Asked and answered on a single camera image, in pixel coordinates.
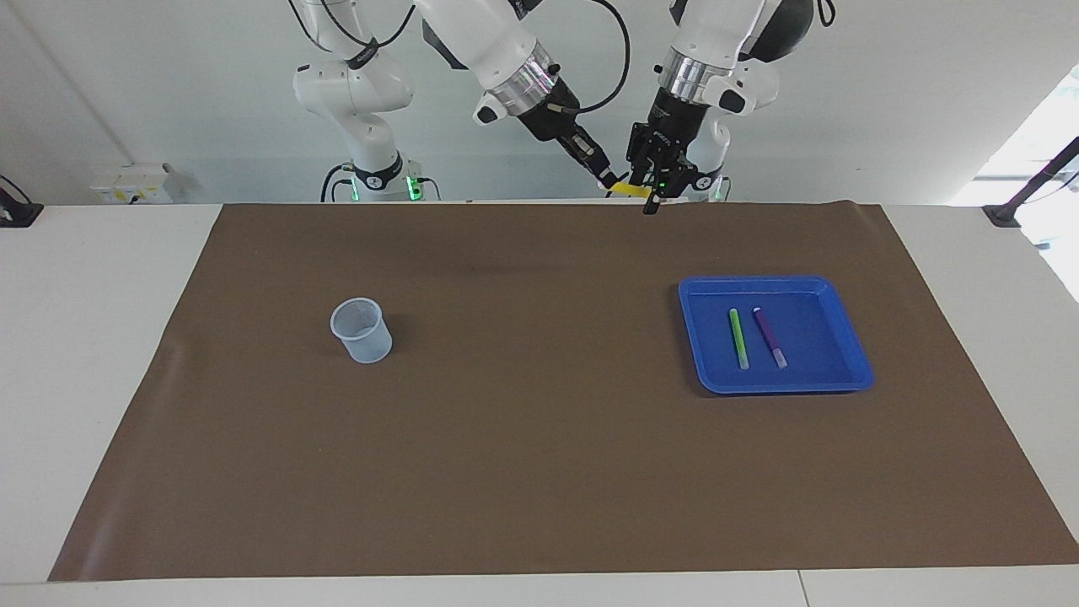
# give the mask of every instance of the marker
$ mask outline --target marker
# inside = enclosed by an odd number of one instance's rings
[[[742,371],[749,370],[749,355],[746,354],[746,336],[741,333],[741,321],[738,320],[738,309],[732,308],[730,333],[735,337],[735,350],[738,353],[738,368]]]
[[[764,312],[760,308],[753,308],[753,318],[756,319],[756,327],[761,328],[761,335],[764,336],[765,344],[771,350],[771,356],[776,358],[776,364],[779,365],[779,369],[787,369],[787,358],[783,357],[783,351],[779,349],[779,341],[776,340],[776,334],[771,333],[771,328],[768,327],[768,319],[764,318]]]

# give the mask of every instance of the table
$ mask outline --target table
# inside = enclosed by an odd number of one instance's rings
[[[1079,596],[1079,566],[43,584],[219,209],[52,207],[32,229],[0,233],[0,605],[819,607]],[[1021,233],[993,227],[979,209],[886,211],[1076,536],[1079,375],[1068,363],[1079,359],[1079,305]]]

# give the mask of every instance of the brown tabletop surface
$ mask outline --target brown tabletop surface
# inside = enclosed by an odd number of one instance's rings
[[[677,287],[729,274],[829,278],[876,385],[707,392]],[[1077,562],[878,207],[237,205],[50,579]]]

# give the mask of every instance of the yellow object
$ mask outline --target yellow object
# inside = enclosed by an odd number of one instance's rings
[[[652,194],[651,188],[645,188],[644,185],[630,185],[629,183],[618,182],[611,187],[611,191],[616,194],[626,194],[637,197],[648,197]]]

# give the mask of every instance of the blue tray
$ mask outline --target blue tray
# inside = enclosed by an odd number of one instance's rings
[[[698,276],[679,285],[697,376],[718,395],[857,392],[873,370],[839,301],[821,276]],[[779,369],[753,320],[764,312],[787,358]],[[750,369],[738,369],[728,312],[737,308]]]

